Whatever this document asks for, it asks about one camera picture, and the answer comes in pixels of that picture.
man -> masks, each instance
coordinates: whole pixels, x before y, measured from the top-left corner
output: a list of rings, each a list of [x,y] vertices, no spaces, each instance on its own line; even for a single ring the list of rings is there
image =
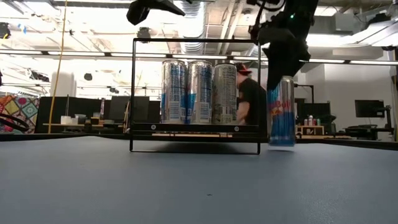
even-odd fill
[[[258,82],[249,78],[251,71],[247,70],[243,63],[236,63],[235,66],[238,72],[236,84],[239,90],[239,125],[259,125],[260,129],[264,130],[267,126],[267,92]]]

computer monitor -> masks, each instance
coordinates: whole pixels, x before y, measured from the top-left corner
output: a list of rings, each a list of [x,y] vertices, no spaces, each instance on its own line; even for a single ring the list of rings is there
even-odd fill
[[[382,100],[355,100],[357,118],[384,118],[384,102]]]
[[[123,122],[127,103],[130,96],[112,96],[109,118],[115,122]],[[134,97],[134,121],[146,122],[148,120],[148,96]]]

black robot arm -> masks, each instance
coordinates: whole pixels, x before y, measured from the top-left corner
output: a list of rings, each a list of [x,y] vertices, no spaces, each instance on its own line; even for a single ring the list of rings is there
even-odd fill
[[[260,3],[259,15],[256,23],[249,28],[251,38],[258,40],[256,44],[270,43],[268,49],[263,49],[268,58],[268,81],[267,89],[273,90],[284,75],[293,77],[304,65],[302,61],[308,61],[311,55],[305,41],[310,27],[314,23],[314,14],[318,0],[282,0],[278,8],[265,7],[265,3],[277,5],[279,0],[253,1],[247,0],[248,4]],[[284,10],[271,21],[260,24],[259,18],[262,10],[278,11],[285,6]]]
[[[160,9],[180,16],[185,16],[185,13],[169,0],[136,0],[129,6],[129,10],[126,15],[127,20],[133,25],[138,25],[147,18],[151,9]]]

patterned fabric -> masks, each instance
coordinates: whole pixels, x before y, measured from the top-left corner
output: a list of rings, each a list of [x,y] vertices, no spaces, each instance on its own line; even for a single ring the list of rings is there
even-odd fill
[[[0,97],[0,113],[9,114],[15,118],[25,121],[29,125],[26,134],[35,132],[36,117],[39,110],[38,98],[26,98],[18,96]],[[9,126],[0,124],[0,132],[21,133]]]

blue table surface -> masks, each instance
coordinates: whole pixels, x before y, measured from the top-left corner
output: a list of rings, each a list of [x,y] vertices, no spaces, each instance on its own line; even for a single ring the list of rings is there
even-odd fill
[[[83,137],[0,142],[0,223],[398,223],[398,152],[130,153]],[[210,147],[135,141],[136,149]],[[216,144],[256,150],[255,144]]]

